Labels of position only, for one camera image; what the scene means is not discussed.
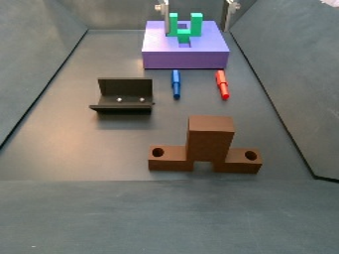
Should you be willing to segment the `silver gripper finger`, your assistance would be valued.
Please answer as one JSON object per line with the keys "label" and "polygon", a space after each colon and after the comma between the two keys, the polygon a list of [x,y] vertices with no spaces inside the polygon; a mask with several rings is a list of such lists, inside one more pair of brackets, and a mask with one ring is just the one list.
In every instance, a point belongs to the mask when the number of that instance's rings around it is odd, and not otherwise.
{"label": "silver gripper finger", "polygon": [[155,10],[165,17],[165,31],[166,33],[170,33],[170,0],[158,0]]}
{"label": "silver gripper finger", "polygon": [[225,31],[227,31],[231,27],[231,19],[234,14],[242,9],[242,4],[238,0],[226,0],[226,3],[227,3],[227,16]]}

